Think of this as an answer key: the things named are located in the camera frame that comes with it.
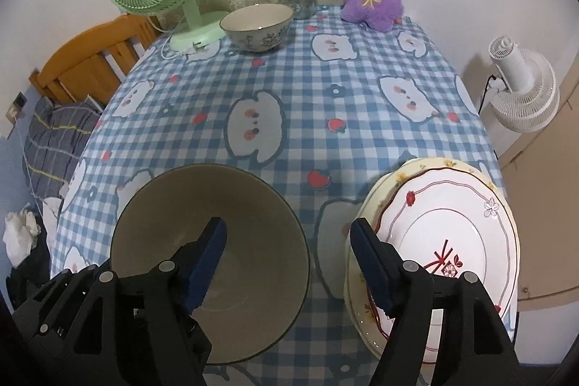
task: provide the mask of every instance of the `bowl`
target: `bowl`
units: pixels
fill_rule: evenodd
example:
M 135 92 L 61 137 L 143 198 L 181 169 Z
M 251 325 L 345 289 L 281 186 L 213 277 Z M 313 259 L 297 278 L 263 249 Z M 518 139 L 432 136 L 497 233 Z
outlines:
M 310 256 L 285 200 L 244 170 L 193 164 L 150 181 L 131 199 L 111 244 L 119 277 L 146 273 L 196 241 L 212 216 L 224 219 L 227 244 L 193 317 L 212 344 L 209 363 L 251 358 L 278 342 L 302 308 Z
M 243 51 L 261 53 L 287 37 L 293 9 L 283 4 L 256 4 L 226 15 L 221 23 L 231 43 Z

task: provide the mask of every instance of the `wooden headboard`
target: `wooden headboard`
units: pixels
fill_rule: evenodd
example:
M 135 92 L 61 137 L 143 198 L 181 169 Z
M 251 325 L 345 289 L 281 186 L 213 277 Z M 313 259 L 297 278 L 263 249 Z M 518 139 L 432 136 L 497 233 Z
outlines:
M 138 60 L 130 39 L 137 38 L 146 50 L 157 35 L 147 17 L 121 15 L 74 37 L 41 72 L 30 75 L 30 82 L 41 95 L 62 103 L 80 102 L 91 95 L 106 105 L 121 81 L 104 54 L 109 52 L 127 75 Z

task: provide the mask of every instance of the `stacked plates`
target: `stacked plates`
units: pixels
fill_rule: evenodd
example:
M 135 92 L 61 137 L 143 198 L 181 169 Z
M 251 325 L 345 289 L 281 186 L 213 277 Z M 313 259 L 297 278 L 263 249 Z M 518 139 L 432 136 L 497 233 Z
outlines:
M 444 158 L 416 159 L 381 178 L 358 217 L 389 242 L 403 260 L 430 273 L 458 277 L 472 271 L 504 317 L 516 300 L 519 239 L 502 192 L 479 170 Z M 358 262 L 346 243 L 344 300 L 358 333 L 380 357 L 394 323 L 372 301 Z M 432 312 L 423 362 L 436 362 L 442 310 Z

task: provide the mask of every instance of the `beige cabinet door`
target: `beige cabinet door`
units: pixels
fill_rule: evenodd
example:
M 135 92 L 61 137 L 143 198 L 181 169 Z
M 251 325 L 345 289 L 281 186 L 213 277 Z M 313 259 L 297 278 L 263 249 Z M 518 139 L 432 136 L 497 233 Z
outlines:
M 519 309 L 579 300 L 579 88 L 503 178 L 520 240 Z

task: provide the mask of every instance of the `bolt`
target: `bolt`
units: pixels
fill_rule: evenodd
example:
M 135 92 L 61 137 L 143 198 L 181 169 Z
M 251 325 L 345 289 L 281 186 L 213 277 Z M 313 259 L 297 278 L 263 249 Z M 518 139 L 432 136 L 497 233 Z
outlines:
M 113 272 L 106 271 L 106 272 L 101 273 L 101 275 L 98 277 L 98 279 L 102 283 L 108 283 L 109 281 L 112 280 L 113 276 L 114 276 Z
M 173 268 L 175 268 L 175 262 L 172 260 L 165 260 L 159 264 L 159 270 L 161 270 L 161 272 L 170 272 Z
M 418 270 L 418 264 L 413 260 L 405 260 L 402 264 L 402 267 L 407 272 L 415 272 Z
M 478 282 L 478 277 L 476 273 L 473 272 L 465 272 L 464 273 L 464 279 L 468 282 L 468 283 L 477 283 Z

